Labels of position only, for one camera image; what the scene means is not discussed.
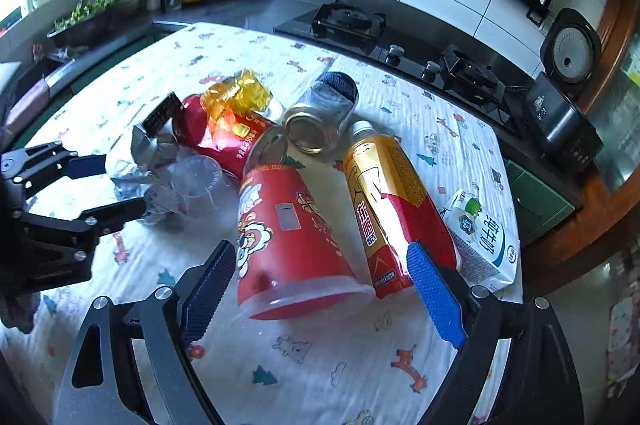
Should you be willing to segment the grey gloved left hand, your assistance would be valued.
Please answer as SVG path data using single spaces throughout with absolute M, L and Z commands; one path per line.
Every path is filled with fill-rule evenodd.
M 40 294 L 0 294 L 0 318 L 7 329 L 17 329 L 29 334 L 35 327 L 35 315 L 40 306 Z

